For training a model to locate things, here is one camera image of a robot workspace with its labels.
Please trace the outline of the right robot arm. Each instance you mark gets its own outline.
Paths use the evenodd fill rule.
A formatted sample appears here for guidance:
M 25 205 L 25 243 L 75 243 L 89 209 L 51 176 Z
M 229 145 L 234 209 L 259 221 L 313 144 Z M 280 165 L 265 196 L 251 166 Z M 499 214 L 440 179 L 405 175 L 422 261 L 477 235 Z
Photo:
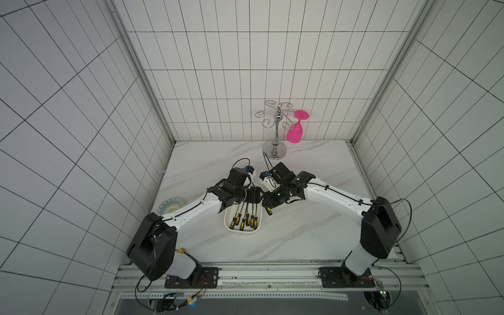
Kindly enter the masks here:
M 312 173 L 302 171 L 296 175 L 282 162 L 262 172 L 259 178 L 267 187 L 262 205 L 268 213 L 297 198 L 322 204 L 360 227 L 360 240 L 342 264 L 345 275 L 361 277 L 374 263 L 387 258 L 402 232 L 392 203 L 385 198 L 352 195 Z

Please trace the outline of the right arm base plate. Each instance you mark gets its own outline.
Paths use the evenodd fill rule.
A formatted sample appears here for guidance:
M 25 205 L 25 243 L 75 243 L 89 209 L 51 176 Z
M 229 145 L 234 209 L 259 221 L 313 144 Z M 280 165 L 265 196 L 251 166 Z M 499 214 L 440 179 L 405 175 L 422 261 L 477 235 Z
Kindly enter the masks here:
M 371 289 L 375 282 L 371 279 L 370 269 L 366 269 L 362 276 L 356 276 L 351 271 L 341 267 L 320 267 L 318 277 L 322 287 L 333 289 Z

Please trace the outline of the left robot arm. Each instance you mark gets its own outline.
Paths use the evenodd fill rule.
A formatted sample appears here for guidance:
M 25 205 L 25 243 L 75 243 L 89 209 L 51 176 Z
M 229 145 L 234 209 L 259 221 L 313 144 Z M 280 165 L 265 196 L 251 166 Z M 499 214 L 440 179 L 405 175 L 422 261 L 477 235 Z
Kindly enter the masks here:
M 127 257 L 149 281 L 163 275 L 196 283 L 201 276 L 202 265 L 189 254 L 177 252 L 178 234 L 185 227 L 201 223 L 229 207 L 242 202 L 257 202 L 260 188 L 251 188 L 252 166 L 234 167 L 227 178 L 197 200 L 172 213 L 159 216 L 149 213 L 143 219 L 127 249 Z

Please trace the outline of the file tool yellow black handle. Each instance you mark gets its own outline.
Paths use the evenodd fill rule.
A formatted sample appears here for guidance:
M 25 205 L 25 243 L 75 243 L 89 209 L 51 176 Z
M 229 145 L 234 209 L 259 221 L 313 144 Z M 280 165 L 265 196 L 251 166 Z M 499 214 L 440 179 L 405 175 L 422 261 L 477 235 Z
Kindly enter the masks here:
M 239 224 L 240 224 L 240 219 L 241 219 L 241 213 L 242 213 L 242 209 L 243 209 L 243 204 L 240 203 L 237 205 L 237 209 L 236 209 L 236 214 L 235 216 L 233 216 L 232 218 L 232 222 L 230 224 L 230 228 L 233 230 L 235 227 L 238 227 Z

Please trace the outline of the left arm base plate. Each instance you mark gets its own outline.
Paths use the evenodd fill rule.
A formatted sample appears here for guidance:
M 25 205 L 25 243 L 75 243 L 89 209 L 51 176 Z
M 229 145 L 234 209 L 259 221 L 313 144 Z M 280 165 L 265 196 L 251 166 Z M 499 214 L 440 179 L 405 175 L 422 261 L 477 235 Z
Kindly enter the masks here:
M 217 267 L 197 266 L 194 272 L 187 278 L 167 276 L 164 287 L 166 289 L 213 289 L 217 287 L 220 269 Z

